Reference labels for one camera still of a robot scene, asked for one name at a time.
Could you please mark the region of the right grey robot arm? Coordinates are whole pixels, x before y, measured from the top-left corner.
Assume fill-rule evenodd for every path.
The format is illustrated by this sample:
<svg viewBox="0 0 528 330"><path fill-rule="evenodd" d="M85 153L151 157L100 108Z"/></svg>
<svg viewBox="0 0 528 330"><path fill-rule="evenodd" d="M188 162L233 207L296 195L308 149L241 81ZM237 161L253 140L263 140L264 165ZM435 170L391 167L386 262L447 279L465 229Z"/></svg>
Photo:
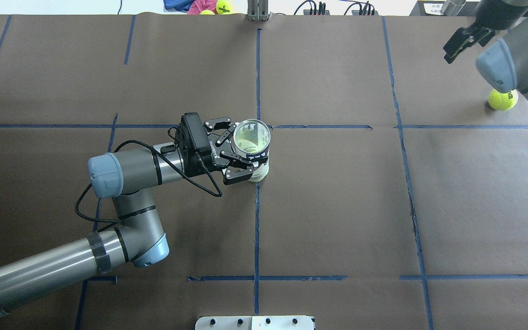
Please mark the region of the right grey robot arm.
<svg viewBox="0 0 528 330"><path fill-rule="evenodd" d="M469 27L443 46L452 63L474 44L487 49L476 59L480 75L499 92L517 90L528 101L528 0L482 0Z"/></svg>

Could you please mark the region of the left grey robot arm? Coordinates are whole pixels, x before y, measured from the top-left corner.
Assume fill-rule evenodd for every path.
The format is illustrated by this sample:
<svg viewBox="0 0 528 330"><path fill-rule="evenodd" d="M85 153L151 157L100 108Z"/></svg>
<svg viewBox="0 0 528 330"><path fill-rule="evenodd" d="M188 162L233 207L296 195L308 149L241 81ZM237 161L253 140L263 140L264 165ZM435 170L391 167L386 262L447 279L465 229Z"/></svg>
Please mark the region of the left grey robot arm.
<svg viewBox="0 0 528 330"><path fill-rule="evenodd" d="M144 268L165 259L170 250L151 188L185 180L221 197L213 173L224 185L251 180L270 158L270 128L262 121L234 122L229 117L202 121L185 113L170 143L148 145L127 140L113 152L88 160L90 184L100 199L111 198L117 219L82 219L105 223L85 238L0 267L0 318L12 309L55 291L103 276L131 262Z"/></svg>

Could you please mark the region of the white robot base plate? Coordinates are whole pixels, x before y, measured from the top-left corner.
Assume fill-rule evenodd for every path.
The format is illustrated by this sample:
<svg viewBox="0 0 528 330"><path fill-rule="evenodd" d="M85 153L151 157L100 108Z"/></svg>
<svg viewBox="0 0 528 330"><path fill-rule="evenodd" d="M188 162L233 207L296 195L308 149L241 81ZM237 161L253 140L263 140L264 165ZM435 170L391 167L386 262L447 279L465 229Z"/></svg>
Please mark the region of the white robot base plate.
<svg viewBox="0 0 528 330"><path fill-rule="evenodd" d="M307 315L200 317L195 330L315 330L314 317Z"/></svg>

